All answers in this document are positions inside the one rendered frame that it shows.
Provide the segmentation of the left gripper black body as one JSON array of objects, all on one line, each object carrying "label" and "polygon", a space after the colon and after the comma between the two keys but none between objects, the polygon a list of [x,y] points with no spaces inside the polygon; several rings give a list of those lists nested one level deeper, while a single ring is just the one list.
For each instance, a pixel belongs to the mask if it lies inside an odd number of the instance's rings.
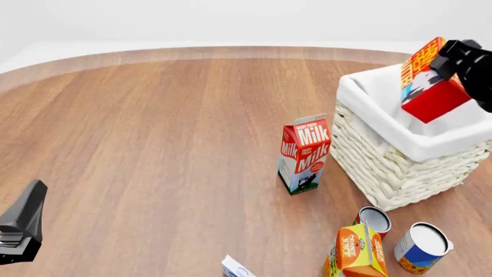
[{"label": "left gripper black body", "polygon": [[0,265],[33,262],[42,246],[39,228],[0,225]]}]

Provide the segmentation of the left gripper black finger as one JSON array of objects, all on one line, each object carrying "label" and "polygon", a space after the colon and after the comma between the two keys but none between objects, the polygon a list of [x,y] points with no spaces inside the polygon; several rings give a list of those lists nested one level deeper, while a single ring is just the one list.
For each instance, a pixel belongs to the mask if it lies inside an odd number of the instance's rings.
[{"label": "left gripper black finger", "polygon": [[48,187],[34,179],[4,214],[0,215],[0,232],[22,234],[42,240],[42,209]]}]

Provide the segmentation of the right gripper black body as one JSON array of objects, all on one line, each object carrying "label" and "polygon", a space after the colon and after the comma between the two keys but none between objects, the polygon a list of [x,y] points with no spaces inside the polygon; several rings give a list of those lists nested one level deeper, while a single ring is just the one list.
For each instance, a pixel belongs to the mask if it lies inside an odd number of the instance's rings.
[{"label": "right gripper black body", "polygon": [[486,51],[482,46],[472,39],[459,41],[462,56],[458,59],[457,64],[463,67],[486,66]]}]

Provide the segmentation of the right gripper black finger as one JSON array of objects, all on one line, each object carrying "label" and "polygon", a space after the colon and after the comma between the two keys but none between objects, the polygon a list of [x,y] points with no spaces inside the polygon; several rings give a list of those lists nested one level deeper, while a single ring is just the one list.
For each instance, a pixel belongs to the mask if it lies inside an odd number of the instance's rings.
[{"label": "right gripper black finger", "polygon": [[457,72],[458,62],[466,56],[462,41],[448,41],[429,64],[443,80],[449,80]]}]

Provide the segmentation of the red butter box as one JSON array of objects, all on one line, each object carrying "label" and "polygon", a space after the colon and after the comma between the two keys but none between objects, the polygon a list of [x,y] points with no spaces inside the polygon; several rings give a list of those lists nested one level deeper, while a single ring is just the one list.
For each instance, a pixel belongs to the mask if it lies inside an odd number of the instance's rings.
[{"label": "red butter box", "polygon": [[470,101],[457,75],[431,67],[446,42],[433,38],[401,67],[401,108],[425,124]]}]

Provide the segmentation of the white cloth basket liner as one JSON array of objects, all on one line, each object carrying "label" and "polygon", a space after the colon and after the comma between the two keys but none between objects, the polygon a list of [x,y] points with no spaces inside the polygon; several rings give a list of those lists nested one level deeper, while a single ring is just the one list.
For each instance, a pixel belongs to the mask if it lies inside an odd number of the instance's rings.
[{"label": "white cloth basket liner", "polygon": [[470,100],[425,124],[401,108],[401,65],[344,75],[337,100],[355,114],[350,125],[381,151],[391,145],[411,161],[461,152],[492,140],[492,114]]}]

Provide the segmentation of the white wicker basket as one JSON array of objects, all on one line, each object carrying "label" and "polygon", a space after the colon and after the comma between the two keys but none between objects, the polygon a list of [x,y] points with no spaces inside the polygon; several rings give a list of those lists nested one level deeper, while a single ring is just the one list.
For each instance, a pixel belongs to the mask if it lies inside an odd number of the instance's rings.
[{"label": "white wicker basket", "polygon": [[354,118],[355,114],[337,100],[330,153],[367,200],[384,211],[425,200],[461,184],[492,154],[492,140],[487,140],[456,154],[411,161],[391,145],[378,151],[350,125]]}]

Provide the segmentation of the white and blue cream cheese box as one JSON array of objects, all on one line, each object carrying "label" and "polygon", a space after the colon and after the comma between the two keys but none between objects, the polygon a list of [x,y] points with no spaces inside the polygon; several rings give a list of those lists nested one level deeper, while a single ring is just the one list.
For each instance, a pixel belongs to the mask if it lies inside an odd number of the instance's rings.
[{"label": "white and blue cream cheese box", "polygon": [[226,255],[221,262],[222,272],[227,277],[257,277],[241,263]]}]

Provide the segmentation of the red and white milk carton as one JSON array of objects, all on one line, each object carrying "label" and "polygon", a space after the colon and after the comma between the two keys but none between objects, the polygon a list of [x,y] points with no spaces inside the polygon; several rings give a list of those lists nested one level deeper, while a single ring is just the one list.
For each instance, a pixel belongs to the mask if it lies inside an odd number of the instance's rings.
[{"label": "red and white milk carton", "polygon": [[290,195],[318,187],[330,146],[325,114],[283,127],[278,175]]}]

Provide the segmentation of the red label tin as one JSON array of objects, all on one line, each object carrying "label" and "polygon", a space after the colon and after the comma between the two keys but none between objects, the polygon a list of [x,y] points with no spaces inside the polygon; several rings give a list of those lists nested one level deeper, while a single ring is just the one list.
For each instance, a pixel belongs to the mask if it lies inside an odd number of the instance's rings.
[{"label": "red label tin", "polygon": [[357,213],[353,225],[365,222],[380,235],[381,239],[386,237],[392,226],[391,220],[387,214],[383,210],[373,206],[362,207]]}]

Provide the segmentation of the blue and orange label tin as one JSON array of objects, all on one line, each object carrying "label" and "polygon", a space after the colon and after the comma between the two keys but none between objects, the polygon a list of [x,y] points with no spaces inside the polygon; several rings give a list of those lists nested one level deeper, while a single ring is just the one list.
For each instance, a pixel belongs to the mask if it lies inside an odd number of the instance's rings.
[{"label": "blue and orange label tin", "polygon": [[453,249],[453,242],[435,225],[416,222],[395,245],[394,257],[408,272],[424,274]]}]

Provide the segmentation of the orange juice carton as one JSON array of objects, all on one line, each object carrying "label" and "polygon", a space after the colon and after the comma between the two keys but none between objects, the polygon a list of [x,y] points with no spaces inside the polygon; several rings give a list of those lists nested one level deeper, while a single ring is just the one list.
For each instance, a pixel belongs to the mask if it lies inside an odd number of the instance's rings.
[{"label": "orange juice carton", "polygon": [[324,261],[323,277],[387,277],[380,235],[366,223],[339,229]]}]

